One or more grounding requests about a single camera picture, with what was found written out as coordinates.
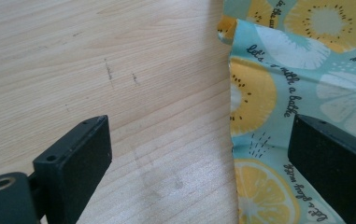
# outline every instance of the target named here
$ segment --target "yellow citrus print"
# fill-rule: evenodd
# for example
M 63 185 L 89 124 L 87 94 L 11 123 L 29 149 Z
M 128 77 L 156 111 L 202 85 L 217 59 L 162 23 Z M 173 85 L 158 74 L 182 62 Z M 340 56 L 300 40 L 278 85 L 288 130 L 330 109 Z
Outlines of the yellow citrus print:
M 300 210 L 285 180 L 257 160 L 235 160 L 239 223 L 298 223 Z
M 337 53 L 356 49 L 356 1 L 297 1 L 284 25 L 286 31 L 317 39 Z
M 247 21 L 262 25 L 270 26 L 270 17 L 274 8 L 268 3 L 267 0 L 252 0 L 250 3 Z M 278 15 L 273 18 L 274 27 L 278 25 Z
M 231 135 L 254 131 L 264 124 L 277 101 L 277 88 L 268 71 L 258 63 L 232 57 Z
M 247 21 L 251 21 L 263 26 L 270 25 L 270 17 L 273 12 L 273 7 L 267 0 L 255 0 L 250 3 Z M 274 27 L 278 25 L 278 16 L 273 19 Z M 218 24 L 218 31 L 223 38 L 233 39 L 236 28 L 236 18 L 223 15 Z
M 236 18 L 229 16 L 222 16 L 218 24 L 218 31 L 224 38 L 233 39 L 236 28 Z

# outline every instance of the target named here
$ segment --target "light wood surface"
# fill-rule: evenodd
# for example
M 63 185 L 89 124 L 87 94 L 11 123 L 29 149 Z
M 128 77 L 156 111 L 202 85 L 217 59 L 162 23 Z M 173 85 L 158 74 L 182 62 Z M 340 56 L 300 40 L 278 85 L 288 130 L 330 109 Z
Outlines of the light wood surface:
M 0 175 L 108 115 L 78 223 L 236 223 L 221 0 L 0 0 Z

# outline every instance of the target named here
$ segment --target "black plastic part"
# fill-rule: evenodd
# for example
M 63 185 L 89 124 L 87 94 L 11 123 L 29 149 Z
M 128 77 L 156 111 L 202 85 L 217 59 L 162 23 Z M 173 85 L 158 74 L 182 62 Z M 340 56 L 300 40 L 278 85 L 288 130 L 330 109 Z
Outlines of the black plastic part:
M 82 121 L 34 160 L 49 223 L 77 222 L 111 159 L 108 120 L 101 116 Z
M 0 224 L 35 224 L 36 210 L 25 174 L 0 175 Z
M 338 215 L 356 223 L 356 137 L 296 115 L 288 157 Z
M 32 198 L 36 208 L 37 219 L 41 219 L 46 215 L 47 197 L 46 190 L 42 189 L 38 184 L 36 173 L 28 176 L 30 190 L 32 191 Z

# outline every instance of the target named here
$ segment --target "fabric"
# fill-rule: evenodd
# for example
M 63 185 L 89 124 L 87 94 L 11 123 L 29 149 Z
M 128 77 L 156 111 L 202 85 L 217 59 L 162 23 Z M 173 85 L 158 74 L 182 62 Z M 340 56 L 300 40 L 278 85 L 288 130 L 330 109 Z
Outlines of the fabric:
M 225 0 L 218 30 L 232 44 L 239 222 L 344 223 L 287 149 L 297 113 L 356 136 L 356 1 Z

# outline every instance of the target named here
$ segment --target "lemon print fabric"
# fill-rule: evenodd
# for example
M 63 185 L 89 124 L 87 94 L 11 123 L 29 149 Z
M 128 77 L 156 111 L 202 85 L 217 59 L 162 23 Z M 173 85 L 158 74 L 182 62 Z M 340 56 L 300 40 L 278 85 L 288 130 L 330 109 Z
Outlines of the lemon print fabric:
M 322 113 L 356 134 L 356 74 L 331 72 L 323 75 L 317 95 Z
M 238 135 L 256 130 L 275 107 L 277 89 L 273 78 L 259 63 L 230 59 L 230 130 Z
M 221 21 L 218 24 L 219 38 L 226 43 L 230 43 L 234 38 L 236 19 L 246 19 L 263 26 L 269 26 L 272 21 L 273 26 L 278 25 L 278 16 L 275 16 L 271 20 L 273 7 L 267 0 L 251 1 L 249 4 L 249 10 L 246 12 L 242 10 L 243 14 L 235 17 L 223 15 Z
M 319 40 L 335 52 L 356 49 L 356 1 L 297 1 L 284 25 L 286 31 Z
M 316 69 L 327 60 L 331 52 L 313 39 L 295 38 L 292 34 L 263 26 L 256 26 L 256 30 L 269 55 L 284 66 Z
M 235 160 L 239 223 L 298 223 L 300 210 L 286 181 L 257 160 Z

